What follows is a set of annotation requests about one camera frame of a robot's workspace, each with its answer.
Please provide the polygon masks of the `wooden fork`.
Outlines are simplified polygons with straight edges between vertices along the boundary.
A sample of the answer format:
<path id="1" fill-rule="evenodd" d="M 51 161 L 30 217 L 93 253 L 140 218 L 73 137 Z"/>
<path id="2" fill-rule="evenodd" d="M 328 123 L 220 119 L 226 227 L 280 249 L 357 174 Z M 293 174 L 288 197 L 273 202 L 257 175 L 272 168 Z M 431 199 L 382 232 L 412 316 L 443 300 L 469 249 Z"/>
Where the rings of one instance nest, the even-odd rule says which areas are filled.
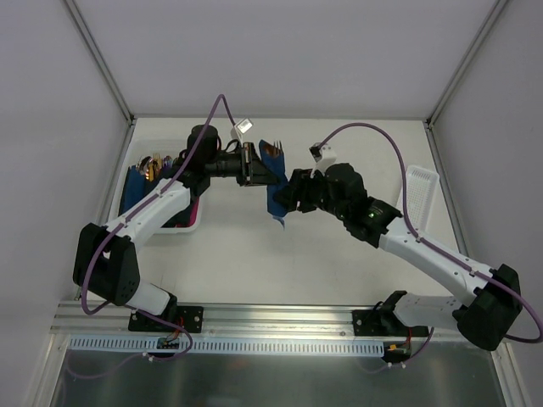
<path id="1" fill-rule="evenodd" d="M 274 159 L 283 155 L 283 145 L 281 141 L 275 141 L 273 143 L 272 157 Z"/>

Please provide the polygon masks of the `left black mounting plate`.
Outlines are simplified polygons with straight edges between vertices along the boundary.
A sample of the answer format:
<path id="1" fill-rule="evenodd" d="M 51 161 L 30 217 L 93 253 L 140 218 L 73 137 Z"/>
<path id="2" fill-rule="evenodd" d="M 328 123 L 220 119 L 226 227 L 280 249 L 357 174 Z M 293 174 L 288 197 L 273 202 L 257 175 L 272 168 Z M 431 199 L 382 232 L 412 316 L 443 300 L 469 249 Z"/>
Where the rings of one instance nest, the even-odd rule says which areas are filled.
<path id="1" fill-rule="evenodd" d="M 176 303 L 167 305 L 165 311 L 155 318 L 181 326 L 189 333 L 201 333 L 204 320 L 204 308 L 201 306 L 186 306 Z M 167 332 L 172 333 L 175 328 L 158 322 L 153 318 L 137 311 L 128 322 L 130 332 Z"/>

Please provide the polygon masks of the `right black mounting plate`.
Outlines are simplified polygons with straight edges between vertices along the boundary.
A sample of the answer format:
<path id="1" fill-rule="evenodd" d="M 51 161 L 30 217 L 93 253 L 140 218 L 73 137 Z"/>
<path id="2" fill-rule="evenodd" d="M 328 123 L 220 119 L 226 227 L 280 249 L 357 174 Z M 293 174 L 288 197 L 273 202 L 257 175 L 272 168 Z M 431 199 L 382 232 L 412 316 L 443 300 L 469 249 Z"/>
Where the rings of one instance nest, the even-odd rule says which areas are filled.
<path id="1" fill-rule="evenodd" d="M 352 326 L 356 337 L 427 337 L 426 326 L 408 327 L 392 312 L 381 309 L 355 309 L 351 311 Z"/>

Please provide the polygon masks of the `wooden spoon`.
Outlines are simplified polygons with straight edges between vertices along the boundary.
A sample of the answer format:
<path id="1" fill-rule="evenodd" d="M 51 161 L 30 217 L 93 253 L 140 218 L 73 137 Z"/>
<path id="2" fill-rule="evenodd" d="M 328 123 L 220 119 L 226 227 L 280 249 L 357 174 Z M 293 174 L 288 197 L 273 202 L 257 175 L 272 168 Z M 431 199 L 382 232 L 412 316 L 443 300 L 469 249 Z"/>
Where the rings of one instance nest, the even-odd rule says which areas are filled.
<path id="1" fill-rule="evenodd" d="M 277 157 L 277 149 L 276 149 L 276 147 L 274 145 L 272 145 L 270 143 L 265 142 L 262 145 L 262 150 L 264 151 L 264 154 L 266 156 L 269 156 L 271 158 L 276 158 Z"/>

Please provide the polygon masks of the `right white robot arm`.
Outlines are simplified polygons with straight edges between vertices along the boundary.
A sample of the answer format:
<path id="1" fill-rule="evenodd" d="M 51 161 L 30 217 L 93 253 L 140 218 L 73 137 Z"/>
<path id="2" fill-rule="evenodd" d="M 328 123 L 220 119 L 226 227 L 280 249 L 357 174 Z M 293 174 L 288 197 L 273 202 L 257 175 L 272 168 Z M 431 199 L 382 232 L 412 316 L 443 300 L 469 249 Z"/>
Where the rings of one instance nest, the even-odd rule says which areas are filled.
<path id="1" fill-rule="evenodd" d="M 471 344 L 495 350 L 523 309 L 518 273 L 508 265 L 492 268 L 462 257 L 411 231 L 395 207 L 367 194 L 350 164 L 325 172 L 295 170 L 273 195 L 288 212 L 320 209 L 340 220 L 350 235 L 393 254 L 430 276 L 449 296 L 396 292 L 380 314 L 381 328 L 399 335 L 409 326 L 458 330 Z"/>

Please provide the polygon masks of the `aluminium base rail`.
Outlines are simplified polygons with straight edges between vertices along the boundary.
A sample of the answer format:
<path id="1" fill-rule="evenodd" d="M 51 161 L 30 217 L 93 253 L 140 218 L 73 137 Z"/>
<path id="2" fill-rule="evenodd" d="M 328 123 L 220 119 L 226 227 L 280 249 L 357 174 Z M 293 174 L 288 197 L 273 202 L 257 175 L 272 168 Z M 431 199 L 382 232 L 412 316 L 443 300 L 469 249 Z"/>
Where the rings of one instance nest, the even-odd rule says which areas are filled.
<path id="1" fill-rule="evenodd" d="M 356 337 L 351 311 L 371 306 L 315 306 L 263 304 L 182 304 L 204 308 L 201 333 L 194 337 L 274 339 L 390 339 L 404 337 Z M 53 318 L 52 334 L 126 334 L 165 337 L 167 332 L 130 332 L 128 322 L 136 311 L 109 305 L 96 315 L 86 315 L 76 301 L 63 301 Z M 421 341 L 425 337 L 411 337 Z"/>

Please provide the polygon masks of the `blue paper napkin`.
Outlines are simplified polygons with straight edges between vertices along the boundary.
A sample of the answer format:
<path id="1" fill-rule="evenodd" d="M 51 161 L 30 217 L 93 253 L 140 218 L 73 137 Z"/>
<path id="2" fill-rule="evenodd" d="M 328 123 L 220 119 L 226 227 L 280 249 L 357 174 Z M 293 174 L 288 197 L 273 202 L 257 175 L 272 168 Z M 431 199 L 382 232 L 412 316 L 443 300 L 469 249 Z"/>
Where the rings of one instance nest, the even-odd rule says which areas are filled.
<path id="1" fill-rule="evenodd" d="M 259 146 L 262 146 L 265 142 L 265 140 L 260 140 Z M 281 225 L 283 229 L 285 229 L 284 218 L 287 214 L 287 210 L 281 204 L 276 202 L 274 198 L 274 195 L 277 192 L 282 191 L 288 185 L 284 152 L 283 157 L 280 159 L 280 170 L 282 171 L 282 173 L 280 174 L 279 184 L 266 187 L 266 211 L 275 221 L 277 221 Z"/>

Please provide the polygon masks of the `rolled napkin bundles with cutlery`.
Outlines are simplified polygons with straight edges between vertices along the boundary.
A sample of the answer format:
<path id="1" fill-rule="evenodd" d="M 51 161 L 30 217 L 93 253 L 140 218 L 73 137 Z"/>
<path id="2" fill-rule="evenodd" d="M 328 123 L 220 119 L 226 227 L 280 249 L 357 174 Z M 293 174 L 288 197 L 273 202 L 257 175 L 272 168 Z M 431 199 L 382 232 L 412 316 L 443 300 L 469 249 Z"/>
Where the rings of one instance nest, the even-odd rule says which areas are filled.
<path id="1" fill-rule="evenodd" d="M 123 214 L 152 192 L 162 176 L 169 174 L 178 161 L 179 157 L 165 156 L 162 158 L 159 154 L 154 153 L 153 156 L 145 157 L 138 164 L 132 166 L 125 184 L 126 196 L 122 203 Z M 192 213 L 193 205 L 198 202 L 198 199 L 191 202 L 182 212 L 172 216 L 162 228 L 174 227 L 177 223 L 186 226 L 188 224 L 187 215 Z"/>

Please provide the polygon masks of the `black mounting plate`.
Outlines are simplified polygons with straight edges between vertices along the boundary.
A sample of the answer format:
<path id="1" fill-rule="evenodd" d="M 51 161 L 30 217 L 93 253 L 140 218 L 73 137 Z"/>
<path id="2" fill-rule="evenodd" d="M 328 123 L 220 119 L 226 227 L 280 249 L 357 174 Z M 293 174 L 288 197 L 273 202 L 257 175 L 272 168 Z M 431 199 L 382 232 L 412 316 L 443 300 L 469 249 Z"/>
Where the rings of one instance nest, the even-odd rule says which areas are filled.
<path id="1" fill-rule="evenodd" d="M 204 320 L 204 308 L 201 306 L 186 306 L 176 303 L 167 305 L 165 311 L 155 318 L 181 326 L 189 333 L 201 333 Z M 158 322 L 153 318 L 137 311 L 128 322 L 130 332 L 167 332 L 172 333 L 175 328 Z"/>
<path id="2" fill-rule="evenodd" d="M 381 309 L 355 309 L 351 311 L 352 326 L 356 337 L 427 337 L 426 326 L 408 327 L 392 312 Z"/>

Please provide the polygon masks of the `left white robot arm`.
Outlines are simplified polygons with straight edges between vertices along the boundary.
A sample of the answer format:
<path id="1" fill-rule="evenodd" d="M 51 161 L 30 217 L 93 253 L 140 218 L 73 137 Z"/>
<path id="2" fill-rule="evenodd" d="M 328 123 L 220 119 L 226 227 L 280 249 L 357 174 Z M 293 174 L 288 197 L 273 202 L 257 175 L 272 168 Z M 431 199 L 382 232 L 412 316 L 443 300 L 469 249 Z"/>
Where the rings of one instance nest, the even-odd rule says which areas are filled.
<path id="1" fill-rule="evenodd" d="M 278 187 L 284 174 L 283 146 L 233 138 L 223 146 L 212 125 L 196 125 L 169 169 L 162 170 L 154 189 L 119 217 L 81 230 L 73 281 L 81 288 L 81 307 L 88 315 L 87 294 L 106 304 L 125 306 L 143 315 L 157 330 L 179 320 L 172 293 L 140 277 L 137 253 L 169 220 L 191 209 L 214 177 L 235 179 L 241 187 Z"/>

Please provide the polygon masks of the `white plastic bin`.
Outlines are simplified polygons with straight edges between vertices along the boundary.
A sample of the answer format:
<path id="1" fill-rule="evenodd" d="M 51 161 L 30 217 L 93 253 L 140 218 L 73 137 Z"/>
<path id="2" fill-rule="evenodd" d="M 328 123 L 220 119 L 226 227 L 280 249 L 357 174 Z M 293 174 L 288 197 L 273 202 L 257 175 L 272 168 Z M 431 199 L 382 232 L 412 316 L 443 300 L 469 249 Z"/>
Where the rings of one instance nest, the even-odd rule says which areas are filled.
<path id="1" fill-rule="evenodd" d="M 110 206 L 108 220 L 113 220 L 123 214 L 122 203 L 126 196 L 125 184 L 129 169 L 138 164 L 141 159 L 153 156 L 154 153 L 159 154 L 162 158 L 165 156 L 176 158 L 186 147 L 187 138 L 187 136 L 144 139 L 132 138 L 121 166 L 119 178 L 115 185 L 115 193 Z M 160 228 L 157 231 L 157 234 L 181 234 L 195 231 L 201 220 L 203 206 L 204 198 L 201 198 L 198 203 L 193 205 L 192 213 L 187 215 L 188 224 L 186 226 L 181 226 L 180 223 L 177 223 L 174 227 Z"/>

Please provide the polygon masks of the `white perforated utensil tray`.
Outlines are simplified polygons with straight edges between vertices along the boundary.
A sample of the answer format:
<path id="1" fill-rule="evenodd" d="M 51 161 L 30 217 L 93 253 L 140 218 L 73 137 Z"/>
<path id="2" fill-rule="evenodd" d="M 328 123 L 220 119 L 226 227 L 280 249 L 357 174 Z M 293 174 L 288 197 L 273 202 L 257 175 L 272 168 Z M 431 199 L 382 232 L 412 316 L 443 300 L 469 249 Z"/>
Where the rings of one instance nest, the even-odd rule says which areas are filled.
<path id="1" fill-rule="evenodd" d="M 411 225 L 418 231 L 427 230 L 438 184 L 437 172 L 414 164 L 407 167 L 406 212 Z"/>

